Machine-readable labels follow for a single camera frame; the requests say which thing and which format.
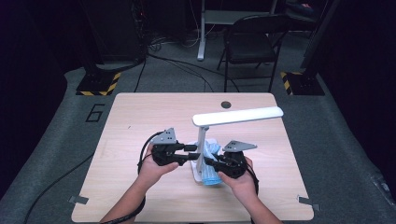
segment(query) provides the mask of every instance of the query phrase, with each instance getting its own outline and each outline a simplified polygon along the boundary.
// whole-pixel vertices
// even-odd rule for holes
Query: black chair
[[[224,51],[218,65],[219,70],[225,62],[224,92],[227,91],[229,63],[257,63],[256,68],[261,63],[273,63],[271,76],[259,77],[271,78],[268,88],[271,91],[282,39],[289,28],[290,17],[285,14],[255,15],[236,21],[224,35]]]

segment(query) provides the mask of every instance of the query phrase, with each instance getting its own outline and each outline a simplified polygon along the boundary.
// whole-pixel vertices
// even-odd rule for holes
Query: desk lamp
[[[205,146],[205,135],[206,131],[209,130],[210,126],[248,122],[260,119],[275,119],[282,116],[283,111],[277,106],[194,115],[192,117],[192,123],[199,128],[197,153],[200,153],[200,157],[197,161],[191,161],[191,167],[195,181],[198,183],[202,182],[202,164],[204,162],[203,154]],[[242,146],[242,148],[239,148],[237,150],[251,149],[256,147],[250,144],[238,144],[239,146]]]

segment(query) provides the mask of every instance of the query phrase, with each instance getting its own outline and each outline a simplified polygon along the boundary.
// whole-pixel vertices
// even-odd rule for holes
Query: dark background
[[[14,0],[3,1],[0,6],[1,195],[35,149],[62,101],[67,85],[64,73],[83,65],[76,46],[84,43],[83,50],[95,63],[141,57],[141,35],[136,20],[141,20],[142,15],[133,14],[134,1],[82,2],[60,0],[38,4]],[[143,2],[156,6],[155,1]],[[170,27],[179,31],[178,36],[184,34],[180,31],[195,29],[188,1],[175,1],[183,7],[166,7],[167,1],[157,4],[160,2],[161,11],[147,8],[148,15],[155,15],[148,28],[160,29],[171,24]],[[213,9],[220,4],[220,0],[207,2],[207,8]],[[200,22],[200,1],[192,1],[192,5]],[[341,1],[328,33],[319,40],[320,48],[315,53],[321,57],[311,61],[318,64],[318,71],[349,128],[381,170],[393,196],[396,192],[394,5],[391,1]],[[269,6],[262,1],[247,4],[247,1],[227,0],[223,9],[265,10],[262,7]],[[158,24],[162,13],[171,18]]]

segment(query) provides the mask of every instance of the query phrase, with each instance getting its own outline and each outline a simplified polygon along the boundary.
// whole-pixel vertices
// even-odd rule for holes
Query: table top
[[[221,107],[230,102],[231,108]],[[271,93],[120,93],[116,96],[76,203],[75,222],[97,222],[119,200],[137,177],[142,146],[156,132],[174,128],[177,140],[197,141],[195,114],[275,106]],[[281,220],[309,220],[311,206],[283,121],[265,119],[212,126],[206,138],[224,147],[231,140],[257,145],[245,151],[260,180],[259,197]],[[225,184],[203,186],[194,181],[186,162],[164,175],[146,195],[136,222],[250,221],[246,209]]]

